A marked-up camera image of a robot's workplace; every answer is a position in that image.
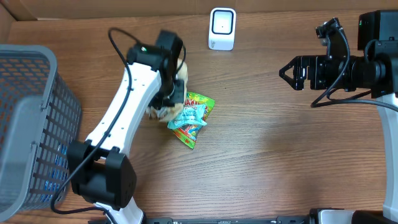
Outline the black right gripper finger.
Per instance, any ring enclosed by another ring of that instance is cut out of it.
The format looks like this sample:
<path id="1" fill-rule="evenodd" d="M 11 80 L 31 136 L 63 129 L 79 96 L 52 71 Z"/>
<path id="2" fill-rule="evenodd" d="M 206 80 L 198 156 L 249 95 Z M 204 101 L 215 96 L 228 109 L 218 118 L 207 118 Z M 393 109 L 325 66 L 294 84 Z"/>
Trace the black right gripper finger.
<path id="1" fill-rule="evenodd" d="M 298 56 L 294 57 L 289 63 L 287 63 L 285 66 L 283 66 L 283 67 L 279 70 L 279 72 L 280 72 L 280 73 L 285 73 L 286 71 L 290 70 L 291 68 L 294 68 L 295 65 L 296 65 L 296 63 L 297 63 L 297 60 L 298 60 L 298 59 L 299 59 Z"/>
<path id="2" fill-rule="evenodd" d="M 297 75 L 296 72 L 293 72 L 293 77 L 289 77 L 285 74 L 284 71 L 279 72 L 279 76 L 286 81 L 294 90 L 302 89 L 302 78 L 300 75 Z"/>

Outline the brown cookie bag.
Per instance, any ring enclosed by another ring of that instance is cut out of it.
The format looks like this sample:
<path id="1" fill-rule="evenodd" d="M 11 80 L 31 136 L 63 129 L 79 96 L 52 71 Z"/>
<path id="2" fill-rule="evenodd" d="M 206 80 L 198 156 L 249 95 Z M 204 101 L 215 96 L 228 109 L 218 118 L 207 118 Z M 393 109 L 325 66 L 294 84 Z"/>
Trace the brown cookie bag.
<path id="1" fill-rule="evenodd" d="M 187 82 L 188 82 L 188 68 L 185 62 L 182 62 L 182 59 L 178 59 L 177 61 L 178 67 L 181 66 L 181 69 L 177 72 L 177 79 L 184 81 L 184 100 L 186 100 L 187 94 Z M 156 110 L 153 107 L 146 108 L 146 114 L 148 114 L 149 119 L 155 119 L 162 123 L 167 123 L 177 117 L 177 115 L 183 110 L 185 102 L 177 103 L 173 107 L 163 107 L 160 110 Z"/>

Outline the light blue snack packet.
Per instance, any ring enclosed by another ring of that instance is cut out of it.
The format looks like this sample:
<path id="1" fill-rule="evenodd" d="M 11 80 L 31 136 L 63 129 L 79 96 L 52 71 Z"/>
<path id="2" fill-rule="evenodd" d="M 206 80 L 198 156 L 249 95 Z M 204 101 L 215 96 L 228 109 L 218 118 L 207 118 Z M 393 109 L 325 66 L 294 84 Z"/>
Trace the light blue snack packet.
<path id="1" fill-rule="evenodd" d="M 206 126 L 207 123 L 203 120 L 205 112 L 206 105 L 185 106 L 174 119 L 168 122 L 167 127 L 177 129 L 185 125 Z"/>

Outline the green Haribo candy bag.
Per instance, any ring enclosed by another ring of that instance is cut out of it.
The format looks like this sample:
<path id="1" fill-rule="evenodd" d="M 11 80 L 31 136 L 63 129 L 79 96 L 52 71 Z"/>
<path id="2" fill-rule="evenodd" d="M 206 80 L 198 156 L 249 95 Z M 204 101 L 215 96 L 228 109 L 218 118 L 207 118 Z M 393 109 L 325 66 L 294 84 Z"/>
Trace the green Haribo candy bag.
<path id="1" fill-rule="evenodd" d="M 206 112 L 203 117 L 203 120 L 206 122 L 208 115 L 211 113 L 212 109 L 214 108 L 215 100 L 207 96 L 200 95 L 198 93 L 187 92 L 187 97 L 185 100 L 184 107 L 191 105 L 206 105 Z M 181 128 L 172 129 L 172 131 L 174 132 L 176 137 L 178 137 L 179 140 L 181 140 L 181 142 L 187 145 L 190 149 L 193 149 L 197 142 L 198 133 L 200 132 L 202 127 L 204 126 L 185 125 L 182 126 Z"/>

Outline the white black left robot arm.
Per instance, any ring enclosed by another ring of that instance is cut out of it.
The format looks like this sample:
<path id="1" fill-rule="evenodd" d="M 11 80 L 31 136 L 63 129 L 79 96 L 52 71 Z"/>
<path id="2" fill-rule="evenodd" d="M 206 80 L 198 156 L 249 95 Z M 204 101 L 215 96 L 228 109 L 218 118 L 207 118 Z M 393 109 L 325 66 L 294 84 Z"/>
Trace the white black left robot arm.
<path id="1" fill-rule="evenodd" d="M 105 215 L 105 223 L 144 223 L 145 213 L 133 194 L 137 176 L 129 160 L 134 135 L 147 110 L 166 118 L 185 101 L 186 80 L 178 75 L 186 48 L 174 32 L 162 30 L 153 45 L 140 40 L 126 55 L 121 84 L 105 115 L 85 141 L 72 141 L 67 149 L 75 194 Z"/>

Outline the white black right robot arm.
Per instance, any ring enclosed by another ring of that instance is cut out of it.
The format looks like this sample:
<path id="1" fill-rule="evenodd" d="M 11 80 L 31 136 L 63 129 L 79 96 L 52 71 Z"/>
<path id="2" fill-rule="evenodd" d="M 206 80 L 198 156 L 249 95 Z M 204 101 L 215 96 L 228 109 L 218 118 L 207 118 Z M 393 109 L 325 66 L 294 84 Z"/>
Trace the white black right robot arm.
<path id="1" fill-rule="evenodd" d="M 341 104 L 376 106 L 382 123 L 386 194 L 381 211 L 314 208 L 304 223 L 397 223 L 397 10 L 367 12 L 358 21 L 358 50 L 352 55 L 338 18 L 316 29 L 324 55 L 300 55 L 279 71 L 294 90 L 323 93 L 312 108 Z"/>

